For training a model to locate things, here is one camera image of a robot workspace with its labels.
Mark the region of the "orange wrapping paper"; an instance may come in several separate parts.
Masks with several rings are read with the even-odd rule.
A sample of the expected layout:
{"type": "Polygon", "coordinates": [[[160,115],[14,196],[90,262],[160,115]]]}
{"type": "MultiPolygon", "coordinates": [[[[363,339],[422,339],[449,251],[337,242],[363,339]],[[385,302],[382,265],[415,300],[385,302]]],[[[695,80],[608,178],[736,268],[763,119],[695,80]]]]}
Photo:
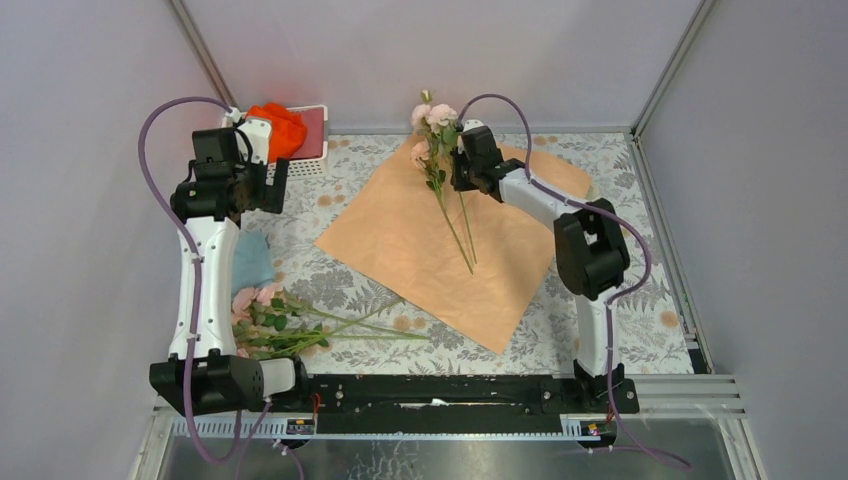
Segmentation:
{"type": "Polygon", "coordinates": [[[442,202],[411,135],[318,237],[318,248],[501,354],[554,257],[550,229],[479,192],[442,202]]]}

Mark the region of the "cream ribbon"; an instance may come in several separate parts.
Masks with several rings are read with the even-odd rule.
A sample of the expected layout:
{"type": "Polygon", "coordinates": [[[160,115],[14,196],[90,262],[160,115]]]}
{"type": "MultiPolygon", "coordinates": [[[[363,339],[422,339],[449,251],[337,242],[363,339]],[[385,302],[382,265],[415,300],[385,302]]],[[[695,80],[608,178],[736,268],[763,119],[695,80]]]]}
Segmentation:
{"type": "Polygon", "coordinates": [[[602,196],[601,191],[597,185],[591,185],[586,193],[585,199],[588,202],[593,202],[599,199],[602,196]]]}

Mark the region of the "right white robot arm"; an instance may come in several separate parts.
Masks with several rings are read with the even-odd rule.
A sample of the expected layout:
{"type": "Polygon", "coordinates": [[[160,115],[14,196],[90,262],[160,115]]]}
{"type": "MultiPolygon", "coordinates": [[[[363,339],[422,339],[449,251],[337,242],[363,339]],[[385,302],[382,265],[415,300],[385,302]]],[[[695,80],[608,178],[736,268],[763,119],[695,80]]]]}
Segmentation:
{"type": "Polygon", "coordinates": [[[515,207],[553,234],[558,275],[576,296],[581,344],[575,359],[575,402],[597,412],[613,398],[621,382],[615,322],[606,302],[622,290],[630,255],[605,198],[579,199],[526,173],[526,164],[507,159],[490,128],[478,120],[465,122],[459,146],[452,152],[459,191],[478,190],[515,207]]]}

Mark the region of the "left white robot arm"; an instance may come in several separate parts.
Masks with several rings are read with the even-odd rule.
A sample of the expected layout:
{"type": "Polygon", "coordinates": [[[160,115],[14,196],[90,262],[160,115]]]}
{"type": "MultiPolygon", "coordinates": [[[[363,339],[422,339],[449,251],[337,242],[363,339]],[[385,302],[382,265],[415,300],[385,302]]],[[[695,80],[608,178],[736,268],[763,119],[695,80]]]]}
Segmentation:
{"type": "Polygon", "coordinates": [[[272,124],[256,116],[192,134],[191,175],[169,200],[181,252],[178,316],[167,360],[149,368],[153,389],[179,413],[263,409],[265,396],[288,411],[309,401],[310,385],[282,366],[237,354],[232,331],[232,267],[241,217],[279,213],[287,164],[270,159],[272,124]]]}

